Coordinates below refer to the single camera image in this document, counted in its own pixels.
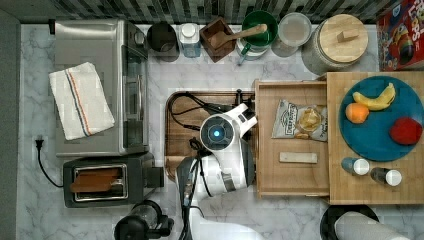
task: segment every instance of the red apple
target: red apple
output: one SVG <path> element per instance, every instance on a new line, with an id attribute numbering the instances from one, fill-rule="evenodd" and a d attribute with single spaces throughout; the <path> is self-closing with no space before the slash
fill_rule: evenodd
<path id="1" fill-rule="evenodd" d="M 401 117 L 390 128 L 390 137 L 402 145 L 416 144 L 421 137 L 423 127 L 409 117 Z"/>

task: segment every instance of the wooden lid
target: wooden lid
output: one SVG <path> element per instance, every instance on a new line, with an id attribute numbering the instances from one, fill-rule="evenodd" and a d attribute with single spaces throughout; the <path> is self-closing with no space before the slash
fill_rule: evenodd
<path id="1" fill-rule="evenodd" d="M 319 33 L 319 44 L 329 59 L 342 63 L 353 62 L 365 52 L 368 33 L 359 19 L 340 14 L 324 22 Z"/>

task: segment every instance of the spice bottle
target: spice bottle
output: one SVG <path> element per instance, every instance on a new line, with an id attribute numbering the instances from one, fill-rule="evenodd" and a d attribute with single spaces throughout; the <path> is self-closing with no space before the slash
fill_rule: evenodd
<path id="1" fill-rule="evenodd" d="M 402 174 L 400 174 L 398 170 L 373 168 L 371 171 L 371 178 L 382 184 L 397 186 L 402 181 Z"/>
<path id="2" fill-rule="evenodd" d="M 180 42 L 185 57 L 200 57 L 199 25 L 194 23 L 186 23 L 181 25 Z"/>
<path id="3" fill-rule="evenodd" d="M 348 173 L 365 175 L 370 169 L 370 164 L 362 158 L 347 157 L 342 161 L 342 168 Z"/>

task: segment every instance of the power cord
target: power cord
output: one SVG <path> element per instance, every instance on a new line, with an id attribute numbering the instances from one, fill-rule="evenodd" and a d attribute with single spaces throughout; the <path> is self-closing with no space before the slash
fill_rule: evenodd
<path id="1" fill-rule="evenodd" d="M 197 174 L 199 173 L 199 168 L 200 168 L 200 176 L 203 179 L 203 184 L 205 185 L 205 189 L 209 195 L 209 197 L 212 197 L 212 194 L 209 191 L 208 185 L 206 184 L 206 179 L 205 179 L 205 175 L 203 172 L 203 165 L 202 165 L 202 158 L 204 156 L 207 156 L 209 154 L 209 152 L 206 150 L 206 148 L 204 148 L 202 146 L 202 144 L 195 138 L 193 137 L 192 139 L 190 139 L 190 147 L 193 148 L 194 150 L 197 151 L 196 154 L 196 162 L 194 163 L 194 165 L 192 166 L 192 168 L 190 169 L 190 176 L 188 181 L 192 181 L 191 187 L 192 189 L 190 190 L 190 196 L 188 197 L 188 201 L 186 202 L 186 199 L 184 200 L 184 204 L 182 205 L 182 219 L 183 219 L 183 230 L 181 231 L 180 237 L 178 238 L 179 240 L 187 240 L 188 238 L 188 231 L 189 231 L 189 215 L 190 215 L 190 209 L 191 208 L 196 208 L 200 211 L 200 213 L 202 214 L 202 216 L 204 217 L 203 211 L 202 209 L 200 209 L 197 206 L 191 206 L 191 202 L 193 200 L 193 195 L 195 193 L 195 189 L 196 189 L 196 183 L 197 183 Z"/>
<path id="2" fill-rule="evenodd" d="M 190 98 L 191 100 L 193 100 L 195 103 L 197 103 L 197 107 L 193 107 L 193 108 L 189 108 L 185 111 L 182 112 L 174 112 L 172 110 L 173 106 L 174 106 L 174 102 L 180 98 L 180 97 L 187 97 Z M 196 110 L 196 109 L 200 109 L 203 108 L 205 110 L 209 110 L 211 112 L 214 113 L 224 113 L 226 112 L 226 110 L 222 109 L 220 106 L 218 106 L 217 104 L 212 104 L 212 103 L 207 103 L 202 101 L 201 99 L 195 97 L 193 94 L 189 93 L 189 92 L 182 92 L 182 93 L 176 93 L 168 102 L 168 111 L 170 112 L 170 115 L 172 117 L 172 119 L 179 125 L 181 125 L 184 128 L 187 129 L 191 129 L 191 130 L 195 130 L 195 131 L 200 131 L 200 126 L 195 126 L 195 125 L 189 125 L 189 124 L 183 124 L 182 122 L 178 121 L 175 116 L 177 115 L 182 115 L 184 113 L 188 113 L 190 111 Z"/>
<path id="3" fill-rule="evenodd" d="M 58 185 L 55 182 L 53 182 L 53 180 L 49 177 L 49 175 L 47 175 L 46 171 L 44 170 L 43 164 L 41 164 L 40 155 L 41 155 L 41 148 L 43 147 L 43 142 L 44 140 L 40 138 L 35 140 L 35 146 L 37 147 L 38 165 L 40 165 L 41 171 L 43 171 L 44 176 L 46 176 L 47 180 L 49 180 L 51 184 L 53 184 L 57 188 L 63 188 L 63 185 Z"/>

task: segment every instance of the kitchen counter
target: kitchen counter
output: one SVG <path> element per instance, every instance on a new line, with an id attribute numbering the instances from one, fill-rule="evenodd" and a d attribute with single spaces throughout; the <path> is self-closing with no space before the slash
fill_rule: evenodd
<path id="1" fill-rule="evenodd" d="M 376 32 L 368 26 L 369 47 L 365 56 L 346 71 L 377 71 Z M 54 70 L 54 36 L 47 25 L 22 25 L 22 60 L 19 119 L 17 238 L 18 239 L 113 239 L 115 224 L 132 206 L 69 209 L 61 189 L 54 188 L 37 163 L 34 140 L 45 139 L 41 159 L 51 177 L 61 183 L 63 160 L 55 156 L 55 103 L 48 84 Z M 236 66 L 234 51 L 213 63 L 202 50 L 200 58 L 182 53 L 173 63 L 149 59 L 150 147 L 157 164 L 164 163 L 165 103 L 178 90 L 252 90 L 255 78 L 262 80 L 313 80 L 317 76 L 303 65 L 298 51 L 279 58 L 268 51 L 261 59 Z M 165 214 L 175 220 L 169 239 L 177 239 L 181 229 L 175 183 L 152 196 Z M 252 227 L 269 239 L 320 239 L 319 223 L 328 205 L 318 198 L 256 198 L 254 186 L 217 196 L 201 203 L 208 219 L 236 222 Z M 414 238 L 423 233 L 423 206 L 371 206 L 382 223 Z"/>

